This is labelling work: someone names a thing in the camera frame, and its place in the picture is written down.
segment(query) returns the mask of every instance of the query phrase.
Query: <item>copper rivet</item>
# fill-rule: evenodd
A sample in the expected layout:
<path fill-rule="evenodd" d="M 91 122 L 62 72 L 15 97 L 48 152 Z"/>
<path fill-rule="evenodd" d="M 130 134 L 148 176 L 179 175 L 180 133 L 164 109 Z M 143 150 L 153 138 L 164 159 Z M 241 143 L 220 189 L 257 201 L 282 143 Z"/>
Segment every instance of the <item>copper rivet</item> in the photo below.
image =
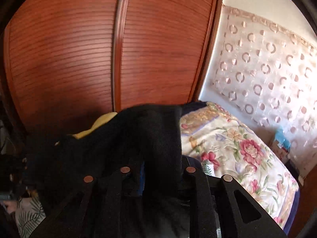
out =
<path fill-rule="evenodd" d="M 94 178 L 92 176 L 85 176 L 84 182 L 92 182 Z"/>
<path fill-rule="evenodd" d="M 196 172 L 196 168 L 194 168 L 194 167 L 192 167 L 192 166 L 188 166 L 188 167 L 186 168 L 186 171 L 189 172 L 189 173 L 194 173 L 194 172 Z"/>
<path fill-rule="evenodd" d="M 120 168 L 120 171 L 122 172 L 122 173 L 128 173 L 128 172 L 130 172 L 130 167 L 127 167 L 127 166 L 124 166 L 124 167 L 121 167 Z"/>
<path fill-rule="evenodd" d="M 225 180 L 225 181 L 232 181 L 232 176 L 230 176 L 230 175 L 224 175 L 223 176 L 223 179 Z"/>

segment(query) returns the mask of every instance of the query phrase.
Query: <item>triangular cutout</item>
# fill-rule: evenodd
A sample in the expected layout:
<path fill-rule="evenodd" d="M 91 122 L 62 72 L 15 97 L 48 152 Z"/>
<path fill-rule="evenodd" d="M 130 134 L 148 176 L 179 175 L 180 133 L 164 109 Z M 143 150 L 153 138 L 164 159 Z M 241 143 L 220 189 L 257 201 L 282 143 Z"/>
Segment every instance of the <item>triangular cutout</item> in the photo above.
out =
<path fill-rule="evenodd" d="M 256 210 L 256 208 L 239 190 L 235 190 L 234 195 L 238 203 L 243 223 L 248 224 L 261 218 L 260 212 Z"/>

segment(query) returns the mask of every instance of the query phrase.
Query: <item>bed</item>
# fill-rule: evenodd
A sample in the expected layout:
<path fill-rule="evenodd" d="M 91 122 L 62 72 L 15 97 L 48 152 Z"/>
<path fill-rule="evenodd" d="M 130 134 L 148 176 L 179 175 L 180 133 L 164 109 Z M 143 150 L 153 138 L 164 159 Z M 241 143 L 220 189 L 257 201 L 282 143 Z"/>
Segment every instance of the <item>bed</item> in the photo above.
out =
<path fill-rule="evenodd" d="M 198 159 L 207 175 L 234 177 L 288 233 L 299 186 L 255 133 L 215 103 L 180 121 L 182 153 Z"/>

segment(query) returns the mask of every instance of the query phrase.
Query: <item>wardrobe door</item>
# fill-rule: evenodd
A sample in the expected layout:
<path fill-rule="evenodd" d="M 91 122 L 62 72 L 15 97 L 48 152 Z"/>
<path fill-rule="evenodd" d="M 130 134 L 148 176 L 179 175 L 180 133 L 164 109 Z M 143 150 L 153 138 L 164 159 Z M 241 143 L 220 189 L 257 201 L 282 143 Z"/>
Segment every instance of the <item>wardrobe door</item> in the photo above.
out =
<path fill-rule="evenodd" d="M 213 0 L 129 0 L 120 109 L 189 100 L 208 41 L 212 6 Z"/>
<path fill-rule="evenodd" d="M 26 0 L 4 36 L 8 86 L 28 132 L 77 132 L 112 111 L 117 0 Z"/>

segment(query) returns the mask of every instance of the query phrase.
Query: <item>dark blue bed edge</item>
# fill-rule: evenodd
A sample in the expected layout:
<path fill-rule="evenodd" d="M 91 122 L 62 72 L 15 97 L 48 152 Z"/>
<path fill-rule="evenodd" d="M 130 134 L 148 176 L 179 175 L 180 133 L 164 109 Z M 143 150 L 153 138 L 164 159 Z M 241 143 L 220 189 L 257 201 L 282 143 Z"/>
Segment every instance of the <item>dark blue bed edge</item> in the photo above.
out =
<path fill-rule="evenodd" d="M 286 224 L 283 229 L 286 234 L 289 233 L 291 226 L 293 224 L 293 221 L 297 212 L 297 208 L 298 208 L 299 196 L 300 196 L 300 191 L 298 190 L 297 192 L 295 192 L 295 197 L 294 197 L 294 202 L 291 208 L 291 212 L 289 214 L 288 220 L 286 221 Z"/>

